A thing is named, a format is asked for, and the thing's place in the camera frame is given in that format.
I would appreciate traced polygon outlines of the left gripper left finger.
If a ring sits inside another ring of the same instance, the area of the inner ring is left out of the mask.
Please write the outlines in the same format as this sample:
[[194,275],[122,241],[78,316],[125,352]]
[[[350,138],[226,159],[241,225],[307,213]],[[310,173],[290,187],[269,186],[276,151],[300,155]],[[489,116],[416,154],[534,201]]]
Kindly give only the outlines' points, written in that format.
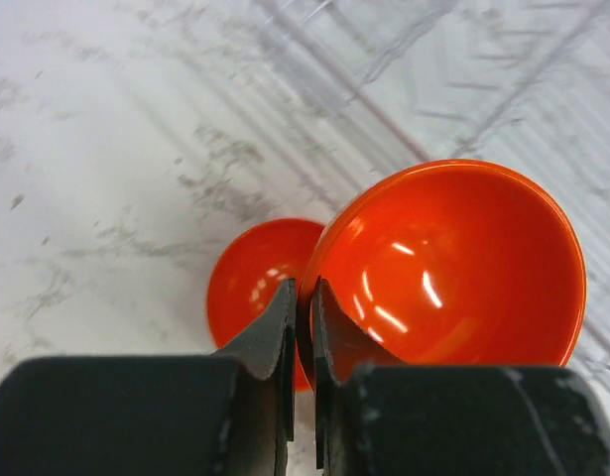
[[282,475],[296,284],[208,355],[42,357],[0,384],[0,475]]

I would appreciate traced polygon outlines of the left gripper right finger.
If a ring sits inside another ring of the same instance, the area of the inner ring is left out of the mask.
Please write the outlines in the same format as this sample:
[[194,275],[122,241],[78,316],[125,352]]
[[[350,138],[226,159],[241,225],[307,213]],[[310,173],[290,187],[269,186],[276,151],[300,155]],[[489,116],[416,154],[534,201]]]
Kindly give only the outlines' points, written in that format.
[[326,475],[610,475],[610,421],[555,366],[399,361],[341,309],[311,302],[315,449]]

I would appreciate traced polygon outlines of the clear wire dish rack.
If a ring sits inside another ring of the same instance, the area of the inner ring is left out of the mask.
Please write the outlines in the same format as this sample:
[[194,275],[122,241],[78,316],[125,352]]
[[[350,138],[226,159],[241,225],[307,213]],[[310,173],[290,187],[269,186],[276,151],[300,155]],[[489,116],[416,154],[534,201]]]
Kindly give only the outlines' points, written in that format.
[[287,84],[419,161],[472,158],[546,188],[584,250],[574,366],[610,391],[610,1],[253,1]]

